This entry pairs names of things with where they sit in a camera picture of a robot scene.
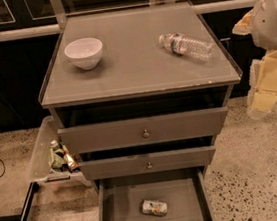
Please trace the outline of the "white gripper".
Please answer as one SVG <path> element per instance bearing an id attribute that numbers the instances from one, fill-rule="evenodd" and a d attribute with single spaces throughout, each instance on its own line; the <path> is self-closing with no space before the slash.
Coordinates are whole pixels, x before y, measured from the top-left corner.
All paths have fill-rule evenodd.
<path id="1" fill-rule="evenodd" d="M 252 60 L 247 112 L 251 119 L 269 115 L 277 105 L 277 0 L 258 0 L 233 27 L 236 35 L 252 34 L 254 45 L 267 49 L 261 60 Z"/>

